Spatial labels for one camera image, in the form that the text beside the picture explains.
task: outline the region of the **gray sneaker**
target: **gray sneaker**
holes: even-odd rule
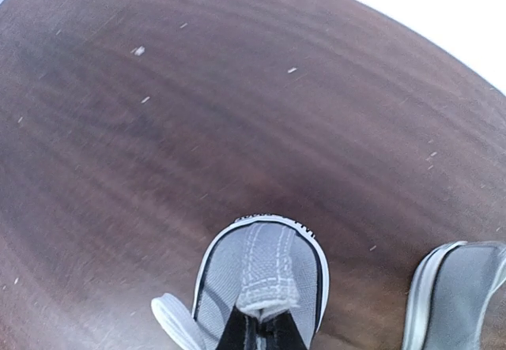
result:
[[[173,295],[152,301],[183,350],[309,349],[329,292],[322,248],[304,225],[259,214],[236,220],[208,247],[192,313]]]
[[[411,283],[402,350],[478,350],[486,307],[506,281],[504,243],[448,243]]]

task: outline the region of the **wood grain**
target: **wood grain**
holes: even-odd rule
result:
[[[327,252],[315,350],[396,349],[426,253],[506,240],[504,96],[354,0],[6,0],[0,51],[2,349],[176,348],[149,301],[258,212]]]

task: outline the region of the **white background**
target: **white background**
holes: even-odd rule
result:
[[[358,1],[422,34],[506,94],[506,0]]]

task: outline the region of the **white rubber sole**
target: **white rubber sole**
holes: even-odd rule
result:
[[[402,350],[421,350],[423,348],[429,327],[432,291],[441,263],[451,251],[466,243],[460,241],[439,246],[418,265],[408,296]]]
[[[194,301],[193,301],[193,309],[191,315],[194,317],[195,311],[197,309],[197,301],[198,301],[198,289],[200,287],[200,283],[202,280],[202,275],[204,273],[204,269],[206,268],[207,259],[213,251],[214,246],[218,243],[218,241],[226,235],[231,230],[247,226],[249,224],[253,224],[254,222],[274,222],[277,224],[284,224],[286,226],[290,226],[295,229],[304,239],[306,239],[312,247],[315,249],[319,263],[322,266],[322,302],[320,307],[320,316],[318,325],[316,327],[316,331],[318,331],[322,319],[323,314],[325,313],[325,308],[327,307],[327,301],[329,299],[329,285],[330,285],[330,276],[329,276],[329,265],[327,262],[327,258],[323,253],[322,247],[316,242],[315,235],[312,231],[308,230],[303,224],[296,222],[294,220],[290,220],[289,218],[283,216],[277,216],[274,214],[256,214],[251,216],[245,216],[238,218],[233,224],[230,224],[228,227],[223,229],[211,242],[209,247],[207,247],[206,253],[204,254],[204,258],[202,259],[202,263],[200,265],[200,269],[198,270],[197,281],[195,283],[195,293],[194,293]]]

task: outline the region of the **dark wood surface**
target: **dark wood surface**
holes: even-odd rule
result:
[[[1,349],[176,348],[149,301],[257,212],[327,252],[315,350],[396,349],[421,258],[506,239],[504,96],[354,0],[6,0],[0,51]]]

